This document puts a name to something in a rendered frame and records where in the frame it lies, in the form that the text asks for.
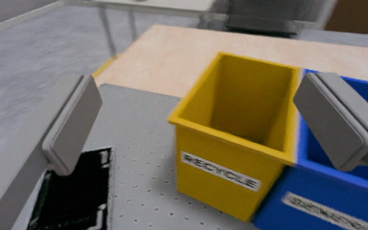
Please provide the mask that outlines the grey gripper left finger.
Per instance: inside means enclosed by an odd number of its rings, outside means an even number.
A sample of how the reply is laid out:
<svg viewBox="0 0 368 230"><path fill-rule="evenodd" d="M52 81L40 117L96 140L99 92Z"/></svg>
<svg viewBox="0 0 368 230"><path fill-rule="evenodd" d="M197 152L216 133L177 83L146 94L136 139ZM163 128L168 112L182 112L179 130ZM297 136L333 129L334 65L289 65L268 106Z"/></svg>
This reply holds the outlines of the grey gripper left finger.
<svg viewBox="0 0 368 230"><path fill-rule="evenodd" d="M0 153L0 230L12 230L44 170L75 169L103 100L92 75L62 75Z"/></svg>

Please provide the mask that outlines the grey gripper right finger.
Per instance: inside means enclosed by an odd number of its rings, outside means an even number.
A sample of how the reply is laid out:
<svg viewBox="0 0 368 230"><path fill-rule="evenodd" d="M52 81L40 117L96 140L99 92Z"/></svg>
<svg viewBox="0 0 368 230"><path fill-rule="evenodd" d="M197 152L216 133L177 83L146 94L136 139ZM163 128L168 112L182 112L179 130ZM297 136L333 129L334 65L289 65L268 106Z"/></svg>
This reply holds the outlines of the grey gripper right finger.
<svg viewBox="0 0 368 230"><path fill-rule="evenodd" d="M368 103L337 73L306 73L292 101L338 171L368 166Z"/></svg>

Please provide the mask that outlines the blue bin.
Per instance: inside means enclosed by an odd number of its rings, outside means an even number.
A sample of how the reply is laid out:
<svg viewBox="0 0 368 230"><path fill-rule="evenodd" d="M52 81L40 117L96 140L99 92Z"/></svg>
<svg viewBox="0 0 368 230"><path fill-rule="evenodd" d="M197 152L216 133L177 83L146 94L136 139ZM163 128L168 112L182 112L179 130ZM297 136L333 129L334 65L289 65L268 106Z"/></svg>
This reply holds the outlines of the blue bin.
<svg viewBox="0 0 368 230"><path fill-rule="evenodd" d="M302 118L298 166L286 167L260 206L255 227L368 230L368 166L337 171Z"/></svg>

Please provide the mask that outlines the grey flat base plate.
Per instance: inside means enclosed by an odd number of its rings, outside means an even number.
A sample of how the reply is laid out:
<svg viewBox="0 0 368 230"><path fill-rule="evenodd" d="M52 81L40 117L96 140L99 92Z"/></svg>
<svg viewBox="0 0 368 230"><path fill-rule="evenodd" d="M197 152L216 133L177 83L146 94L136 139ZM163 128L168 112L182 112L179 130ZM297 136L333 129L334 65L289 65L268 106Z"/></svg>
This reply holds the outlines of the grey flat base plate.
<svg viewBox="0 0 368 230"><path fill-rule="evenodd" d="M177 126L186 100L105 82L83 150L116 146L112 230L260 230L179 191Z"/></svg>

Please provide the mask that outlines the yellow open bin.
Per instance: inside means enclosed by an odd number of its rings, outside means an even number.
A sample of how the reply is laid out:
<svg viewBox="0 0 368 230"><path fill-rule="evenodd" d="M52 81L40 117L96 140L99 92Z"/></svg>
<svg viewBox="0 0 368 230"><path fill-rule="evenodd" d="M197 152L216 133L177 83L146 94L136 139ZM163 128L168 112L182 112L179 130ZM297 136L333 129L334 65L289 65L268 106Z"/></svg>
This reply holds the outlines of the yellow open bin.
<svg viewBox="0 0 368 230"><path fill-rule="evenodd" d="M171 117L179 191L249 223L286 167L298 166L292 98L306 70L221 51Z"/></svg>

